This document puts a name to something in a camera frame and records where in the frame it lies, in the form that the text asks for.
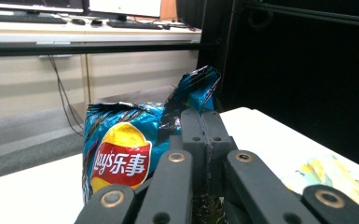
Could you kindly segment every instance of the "lay's chip bag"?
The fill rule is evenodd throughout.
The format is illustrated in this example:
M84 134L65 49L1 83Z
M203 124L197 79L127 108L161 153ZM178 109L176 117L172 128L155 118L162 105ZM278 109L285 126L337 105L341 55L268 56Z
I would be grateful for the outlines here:
M214 68L205 66L184 74L165 104L90 104L84 131L84 203L110 184L140 186L169 149L170 135L180 134L182 111L214 109L211 96L219 79Z

